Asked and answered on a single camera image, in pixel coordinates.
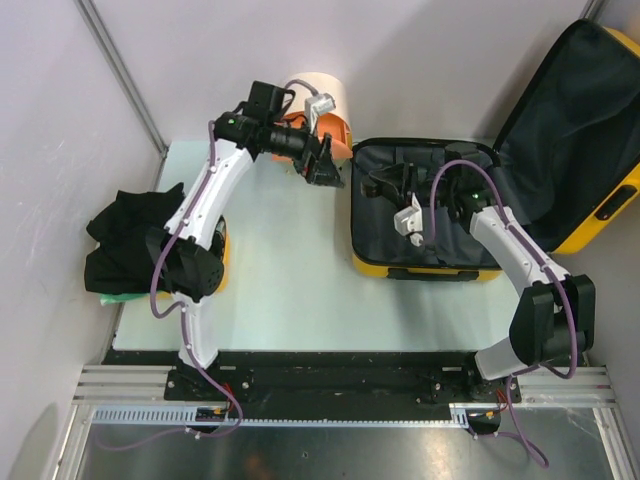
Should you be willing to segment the pastel round drawer box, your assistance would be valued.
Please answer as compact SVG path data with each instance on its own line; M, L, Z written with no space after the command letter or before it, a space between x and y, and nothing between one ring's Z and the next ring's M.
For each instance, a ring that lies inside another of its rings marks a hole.
M344 85L321 72L300 72L286 79L284 88L294 96L285 101L281 126L310 127L322 142L331 137L331 154L338 169L353 156L353 138Z

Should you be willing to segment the yellow plastic basket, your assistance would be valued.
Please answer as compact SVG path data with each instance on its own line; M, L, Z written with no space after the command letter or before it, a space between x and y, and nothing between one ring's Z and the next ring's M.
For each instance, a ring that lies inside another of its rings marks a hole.
M179 292L199 302L225 286L230 255L226 221L221 216L214 228L208 248L178 238L161 267L158 287Z

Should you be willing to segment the yellow Pikachu suitcase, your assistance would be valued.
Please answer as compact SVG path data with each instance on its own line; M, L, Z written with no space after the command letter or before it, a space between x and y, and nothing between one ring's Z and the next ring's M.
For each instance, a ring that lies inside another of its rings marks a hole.
M393 230L393 205L359 190L363 171L396 163L434 176L450 160L485 169L518 222L544 250L572 254L593 240L639 191L639 47L588 20L553 44L494 143L427 138L371 138L354 150L350 229L362 274L419 280L490 280L491 255L437 209L440 261L461 265L446 276L390 269L417 252Z

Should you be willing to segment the black garment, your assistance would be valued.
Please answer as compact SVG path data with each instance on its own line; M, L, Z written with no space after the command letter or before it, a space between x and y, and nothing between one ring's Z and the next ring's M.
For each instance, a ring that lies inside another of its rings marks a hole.
M182 182L165 192L118 191L86 226L97 247L86 256L85 289L107 295L149 293L155 265L147 233L163 228L184 199Z

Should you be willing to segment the green white patterned towel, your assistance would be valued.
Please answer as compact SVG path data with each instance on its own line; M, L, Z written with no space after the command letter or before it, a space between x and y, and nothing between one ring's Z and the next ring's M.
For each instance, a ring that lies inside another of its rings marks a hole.
M121 304L130 302L133 300L147 298L148 293L121 293L121 294L106 294L101 293L99 295L100 304L102 306Z

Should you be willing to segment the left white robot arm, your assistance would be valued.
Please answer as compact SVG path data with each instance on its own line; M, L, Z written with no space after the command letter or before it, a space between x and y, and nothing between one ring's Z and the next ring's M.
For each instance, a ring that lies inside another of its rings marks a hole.
M209 366L215 341L213 297L223 282L224 256L212 250L223 211L241 178L262 154L290 160L306 183L341 188L338 162L351 157L346 91L335 77L304 72L278 86L252 83L247 99L210 121L209 154L173 216L147 234L153 291L163 287L180 313L179 358L192 367L186 387L214 397L221 376Z

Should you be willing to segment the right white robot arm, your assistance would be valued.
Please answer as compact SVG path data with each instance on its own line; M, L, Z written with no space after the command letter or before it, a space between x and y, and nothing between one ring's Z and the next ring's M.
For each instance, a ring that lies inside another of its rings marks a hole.
M594 343L594 282L556 263L518 222L491 175L477 163L455 159L431 178L411 163L365 170L359 190L367 199L394 207L394 232L417 254L390 269L405 274L446 276L457 263L437 260L437 209L485 249L506 274L518 303L506 337L473 356L475 367L461 376L463 393L484 401L497 379L544 368L571 379L581 353Z

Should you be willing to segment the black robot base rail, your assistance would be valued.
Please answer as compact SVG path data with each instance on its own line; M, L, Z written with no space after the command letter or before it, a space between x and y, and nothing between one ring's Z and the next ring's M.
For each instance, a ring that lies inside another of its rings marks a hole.
M112 366L167 366L169 401L202 402L214 413L294 413L345 419L397 419L427 405L496 405L522 400L518 381L484 380L469 352L250 352L224 351L207 372L218 386L185 365L175 352L107 353Z

